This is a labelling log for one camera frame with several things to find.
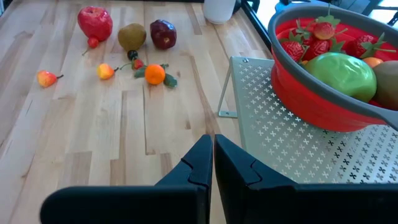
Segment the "red apple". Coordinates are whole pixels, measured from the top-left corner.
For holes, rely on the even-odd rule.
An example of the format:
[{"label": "red apple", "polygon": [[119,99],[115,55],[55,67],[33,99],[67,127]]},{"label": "red apple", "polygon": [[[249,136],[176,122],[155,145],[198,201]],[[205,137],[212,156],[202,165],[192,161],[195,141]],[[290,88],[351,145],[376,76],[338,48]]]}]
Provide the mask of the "red apple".
[{"label": "red apple", "polygon": [[103,7],[88,6],[80,10],[77,23],[90,39],[106,40],[112,33],[113,21]]},{"label": "red apple", "polygon": [[157,48],[165,50],[175,45],[177,31],[173,24],[158,19],[150,24],[150,37]]}]

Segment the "wooden table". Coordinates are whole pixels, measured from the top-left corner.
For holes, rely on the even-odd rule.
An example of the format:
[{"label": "wooden table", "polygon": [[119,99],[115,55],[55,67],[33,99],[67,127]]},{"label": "wooden table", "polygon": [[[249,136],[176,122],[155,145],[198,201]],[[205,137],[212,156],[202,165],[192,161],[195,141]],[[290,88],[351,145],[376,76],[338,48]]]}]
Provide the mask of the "wooden table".
[{"label": "wooden table", "polygon": [[[76,16],[87,5],[108,9],[113,33],[82,57]],[[176,26],[177,44],[159,51],[148,35],[139,55],[169,63],[178,87],[149,86],[129,68],[99,80],[100,63],[127,62],[119,28],[149,31],[156,19]],[[215,113],[228,59],[271,57],[242,10],[215,26],[202,4],[171,2],[14,0],[0,18],[0,46],[0,223],[39,223],[44,198],[62,187],[152,185],[205,133],[240,144],[237,121]],[[38,70],[65,76],[43,89]],[[226,97],[233,107],[233,92]],[[224,223],[213,178],[211,223]]]}]

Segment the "dark red apple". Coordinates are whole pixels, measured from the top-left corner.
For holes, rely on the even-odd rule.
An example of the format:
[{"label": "dark red apple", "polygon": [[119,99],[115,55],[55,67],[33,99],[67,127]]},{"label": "dark red apple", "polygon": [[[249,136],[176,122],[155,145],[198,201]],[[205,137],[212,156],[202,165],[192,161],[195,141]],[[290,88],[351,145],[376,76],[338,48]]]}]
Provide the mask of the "dark red apple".
[{"label": "dark red apple", "polygon": [[150,24],[150,37],[157,48],[165,50],[175,45],[177,31],[173,24],[163,19],[158,19]]}]

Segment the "metal rack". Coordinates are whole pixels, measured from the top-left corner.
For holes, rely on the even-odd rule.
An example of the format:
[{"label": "metal rack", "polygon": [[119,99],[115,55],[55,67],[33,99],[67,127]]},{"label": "metal rack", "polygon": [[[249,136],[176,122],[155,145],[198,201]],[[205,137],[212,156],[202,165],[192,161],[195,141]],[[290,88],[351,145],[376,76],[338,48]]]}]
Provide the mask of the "metal rack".
[{"label": "metal rack", "polygon": [[[287,109],[271,85],[273,60],[232,57],[219,116],[238,118],[243,148],[298,183],[398,182],[398,132],[386,125],[338,133]],[[237,112],[220,110],[232,77]]]}]

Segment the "brown fruit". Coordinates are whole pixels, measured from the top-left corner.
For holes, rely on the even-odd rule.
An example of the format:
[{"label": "brown fruit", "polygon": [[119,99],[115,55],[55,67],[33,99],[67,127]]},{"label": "brown fruit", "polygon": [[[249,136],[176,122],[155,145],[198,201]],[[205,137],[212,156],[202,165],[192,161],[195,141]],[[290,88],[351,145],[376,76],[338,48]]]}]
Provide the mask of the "brown fruit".
[{"label": "brown fruit", "polygon": [[374,99],[382,106],[398,110],[398,61],[388,61],[373,68],[377,78]]},{"label": "brown fruit", "polygon": [[145,28],[140,24],[129,24],[118,32],[118,40],[125,51],[138,50],[147,37]]}]

